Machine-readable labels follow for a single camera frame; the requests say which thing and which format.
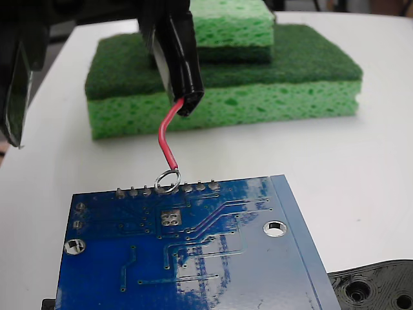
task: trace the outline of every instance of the green sponge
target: green sponge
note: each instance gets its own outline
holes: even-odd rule
[[[274,15],[264,1],[192,0],[190,9],[202,61],[271,61]]]
[[[304,25],[275,28],[270,65],[202,65],[205,97],[170,130],[353,115],[361,69]],[[170,108],[137,35],[102,40],[86,81],[95,139],[157,132]]]
[[[277,25],[271,64],[201,64],[204,86],[231,87],[253,83],[360,81],[361,69],[314,29]],[[89,100],[163,92],[159,72],[148,60],[139,34],[101,40],[86,81]]]

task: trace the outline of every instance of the dark green scouring pad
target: dark green scouring pad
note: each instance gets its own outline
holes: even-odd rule
[[[199,58],[209,63],[269,63],[274,15],[258,0],[191,0]]]
[[[205,97],[169,130],[354,115],[361,69],[304,25],[277,25],[273,62],[201,65]],[[94,139],[149,134],[170,108],[157,70],[137,34],[99,43],[86,81]]]

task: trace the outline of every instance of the screw hole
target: screw hole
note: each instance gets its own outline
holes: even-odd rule
[[[409,297],[407,295],[401,295],[397,299],[396,304],[398,305],[398,307],[400,309],[407,310],[407,309],[411,309],[413,301],[412,301],[411,297]]]
[[[78,255],[86,249],[86,243],[82,239],[71,239],[65,242],[63,250],[68,255]]]
[[[264,233],[269,237],[282,237],[287,232],[287,227],[283,222],[271,221],[264,225]]]
[[[353,302],[362,302],[370,296],[371,290],[370,287],[361,281],[356,281],[349,284],[346,288],[347,296]]]

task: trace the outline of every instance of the white table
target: white table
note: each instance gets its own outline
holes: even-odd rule
[[[413,259],[413,22],[282,13],[364,70],[356,117],[168,134],[188,182],[285,174],[328,272]],[[155,135],[92,141],[84,84],[97,42],[136,30],[77,27],[0,168],[0,309],[54,298],[73,193],[151,185],[167,165]]]

